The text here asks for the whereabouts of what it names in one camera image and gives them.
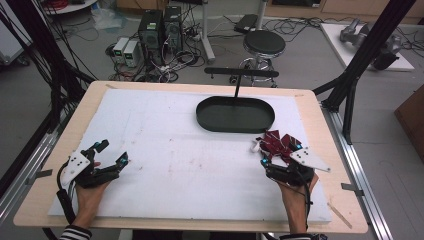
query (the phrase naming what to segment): human hand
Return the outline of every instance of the human hand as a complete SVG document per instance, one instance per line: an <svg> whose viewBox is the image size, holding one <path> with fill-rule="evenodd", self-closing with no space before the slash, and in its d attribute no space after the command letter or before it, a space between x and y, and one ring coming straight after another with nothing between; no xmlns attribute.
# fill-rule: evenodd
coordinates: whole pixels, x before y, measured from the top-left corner
<svg viewBox="0 0 424 240"><path fill-rule="evenodd" d="M318 175L314 174L311 183L308 184L310 193L312 193L317 181ZM304 186L294 187L282 182L277 183L281 190L284 207L286 208L290 233L306 233L306 192Z"/></svg>
<svg viewBox="0 0 424 240"><path fill-rule="evenodd" d="M88 229L91 222L97 215L103 193L110 182L99 185L95 188L83 188L78 184L75 186L78 197L78 214L72 225Z"/></svg>

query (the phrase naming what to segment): black stool seat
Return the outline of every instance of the black stool seat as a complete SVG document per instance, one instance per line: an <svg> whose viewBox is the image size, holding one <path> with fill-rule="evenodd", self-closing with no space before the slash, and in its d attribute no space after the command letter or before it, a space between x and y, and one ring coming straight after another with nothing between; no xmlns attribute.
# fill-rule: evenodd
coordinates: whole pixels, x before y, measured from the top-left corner
<svg viewBox="0 0 424 240"><path fill-rule="evenodd" d="M257 30L246 34L244 46L246 50L252 53L278 56L286 48L286 42L274 32Z"/></svg>

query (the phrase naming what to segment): gray floor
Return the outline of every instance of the gray floor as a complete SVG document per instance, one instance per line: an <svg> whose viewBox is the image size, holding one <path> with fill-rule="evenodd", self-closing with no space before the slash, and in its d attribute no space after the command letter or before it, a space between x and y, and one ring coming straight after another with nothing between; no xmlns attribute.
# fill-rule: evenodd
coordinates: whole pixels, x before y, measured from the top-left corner
<svg viewBox="0 0 424 240"><path fill-rule="evenodd" d="M243 9L225 8L225 11L223 7L215 6L211 15L237 15L256 9L256 4L243 6ZM80 11L62 18L65 24L81 23L90 18L90 12ZM226 21L225 18L211 19L210 30ZM71 36L69 41L87 67L99 79L107 79L114 71L104 50L116 42L119 36L133 35L138 21L126 20L122 29L98 32L92 26L93 20L79 25L78 36ZM218 29L231 28L232 25L226 23ZM234 34L232 31L215 33ZM424 38L423 29L420 29L419 37ZM241 37L211 38L210 41L217 56L212 66L236 67L238 62L249 56L242 47ZM58 45L65 49L62 42L58 42ZM424 60L411 51L402 50L401 53L415 67L414 71L366 71L363 74L357 87L352 140L394 239L421 239L424 236L424 165L393 111L424 84ZM314 89L343 71L343 65L324 34L316 29L306 29L300 33L293 42L287 44L284 55L275 59L273 64L280 72L277 78L280 88ZM215 76L211 79L203 73L203 68L187 68L178 74L176 83L229 85L228 77ZM247 86L249 82L244 81L243 85ZM33 65L12 65L0 73L0 174L4 174L48 113L49 94L47 84ZM318 99L323 100L327 95L324 93ZM0 226L0 239L45 239L41 229L14 226L13 216L19 203ZM118 239L118 235L119 230L116 229L95 230L93 239ZM361 235L329 236L331 239L374 239L372 231Z"/></svg>

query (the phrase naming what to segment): wooden table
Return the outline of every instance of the wooden table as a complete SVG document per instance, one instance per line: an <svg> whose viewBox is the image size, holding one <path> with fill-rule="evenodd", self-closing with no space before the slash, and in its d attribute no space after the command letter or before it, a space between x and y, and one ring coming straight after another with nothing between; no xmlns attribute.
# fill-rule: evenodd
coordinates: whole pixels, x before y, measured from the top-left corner
<svg viewBox="0 0 424 240"><path fill-rule="evenodd" d="M90 85L83 100L61 135L43 170L53 169L52 176L35 181L14 223L18 226L54 227L66 226L63 216L47 214L57 192L56 175L69 154L77 149L97 107L108 89L141 89L156 91L204 92L232 94L232 86L129 83L97 81ZM246 95L276 95L295 98L301 115L309 146L326 162L332 171L319 171L325 189L332 221L328 224L310 224L310 232L364 233L368 230L362 210L354 192L341 188L341 183L350 183L337 151L330 130L321 112L318 101L310 90L272 89L244 87L240 93ZM288 232L288 223L275 221L219 221L219 220L175 220L141 218L96 218L92 227L121 229L176 229L205 231Z"/></svg>

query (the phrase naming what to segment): white paper surface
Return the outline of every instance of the white paper surface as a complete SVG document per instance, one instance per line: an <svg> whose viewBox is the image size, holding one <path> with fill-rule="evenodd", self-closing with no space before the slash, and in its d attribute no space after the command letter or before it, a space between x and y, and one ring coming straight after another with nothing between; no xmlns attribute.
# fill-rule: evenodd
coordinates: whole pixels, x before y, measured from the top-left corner
<svg viewBox="0 0 424 240"><path fill-rule="evenodd" d="M106 189L99 216L287 220L277 184L265 176L261 155L250 151L253 140L263 134L215 133L200 127L196 106L209 96L106 92L78 151L108 139L110 145L96 155L100 167L114 164L124 151L130 162ZM274 108L276 119L270 130L308 145L293 97L255 98ZM309 221L330 221L320 182L312 201ZM63 215L56 199L49 215Z"/></svg>

